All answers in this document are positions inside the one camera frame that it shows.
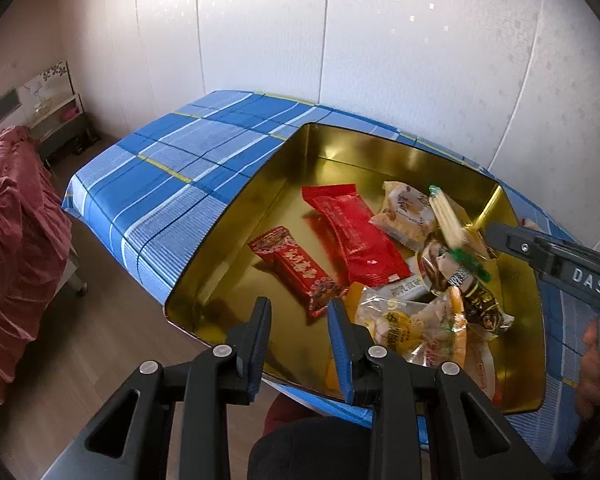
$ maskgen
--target checkered tablecloth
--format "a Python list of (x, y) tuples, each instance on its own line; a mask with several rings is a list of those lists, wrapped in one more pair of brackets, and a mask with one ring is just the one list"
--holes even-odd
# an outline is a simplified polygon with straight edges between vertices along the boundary
[[(109, 252), (164, 304), (196, 248), (260, 166), (305, 123), (332, 124), (416, 146), (487, 174), (442, 146), (333, 108), (241, 91), (216, 91), (129, 134), (71, 179), (62, 207), (87, 224)], [(506, 184), (516, 214), (572, 240), (539, 207)], [(553, 286), (539, 284), (546, 332), (546, 394), (538, 412), (509, 421), (552, 468), (566, 451), (578, 419), (574, 386), (584, 352), (580, 338), (595, 314)], [(367, 410), (289, 393), (328, 413), (370, 424)]]

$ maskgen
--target tray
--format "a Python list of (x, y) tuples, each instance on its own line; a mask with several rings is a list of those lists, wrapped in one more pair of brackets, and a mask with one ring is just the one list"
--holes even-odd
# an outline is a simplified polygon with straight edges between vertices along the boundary
[[(331, 359), (326, 317), (309, 323), (304, 308), (275, 275), (262, 270), (247, 243), (264, 231), (286, 226), (296, 241), (334, 278), (332, 264), (311, 227), (314, 209), (302, 200), (302, 186), (354, 183), (373, 211), (381, 205), (385, 180), (407, 182), (422, 192), (437, 184), (478, 227), (490, 221), (516, 225), (499, 184), (445, 157), (361, 132), (306, 124), (258, 170), (200, 244), (170, 296), (167, 319), (193, 337), (224, 342), (227, 331), (246, 321), (257, 296), (271, 299), (272, 327), (265, 374), (269, 379), (322, 396)], [(405, 256), (411, 253), (400, 247)], [(492, 260), (488, 287), (512, 328), (490, 342), (505, 413), (536, 410), (544, 397), (544, 327), (536, 279), (522, 261), (501, 254)]]

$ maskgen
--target silver bolt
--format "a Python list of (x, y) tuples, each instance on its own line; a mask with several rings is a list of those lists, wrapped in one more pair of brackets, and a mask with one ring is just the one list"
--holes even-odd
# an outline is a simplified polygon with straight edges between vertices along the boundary
[(446, 375), (458, 375), (460, 373), (460, 367), (451, 361), (442, 363), (442, 373)]
[(150, 375), (158, 371), (158, 363), (155, 361), (145, 361), (140, 365), (140, 373)]
[(382, 357), (386, 357), (386, 348), (380, 345), (373, 345), (369, 347), (369, 355), (371, 357), (375, 357), (377, 359), (381, 359)]
[(231, 355), (234, 350), (229, 345), (218, 345), (214, 348), (214, 355), (216, 357), (227, 357)]

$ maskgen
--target red snack package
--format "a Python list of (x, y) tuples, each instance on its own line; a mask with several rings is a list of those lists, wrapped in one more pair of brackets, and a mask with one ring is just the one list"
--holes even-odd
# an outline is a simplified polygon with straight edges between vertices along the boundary
[(412, 275), (391, 239), (369, 223), (374, 214), (355, 184), (305, 186), (302, 198), (321, 212), (335, 231), (350, 282), (380, 286)]
[(319, 317), (332, 298), (343, 293), (311, 256), (298, 245), (286, 227), (274, 227), (249, 242), (250, 249), (272, 266), (294, 293), (306, 300), (311, 317)]

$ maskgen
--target wooden floor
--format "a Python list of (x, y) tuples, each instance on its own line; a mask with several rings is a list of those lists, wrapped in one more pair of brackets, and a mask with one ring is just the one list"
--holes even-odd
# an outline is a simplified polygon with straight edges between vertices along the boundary
[[(80, 156), (64, 158), (54, 168), (56, 187), (64, 193), (69, 177), (107, 146), (101, 140)], [(56, 295), (0, 406), (0, 456), (17, 480), (38, 480), (140, 363), (176, 364), (203, 349), (166, 322), (160, 304), (80, 221), (73, 221), (73, 236), (78, 273), (89, 291), (79, 299), (66, 286)], [(263, 383), (254, 404), (230, 407), (232, 479), (246, 477), (251, 446), (275, 396)], [(169, 478), (177, 478), (173, 467)]]

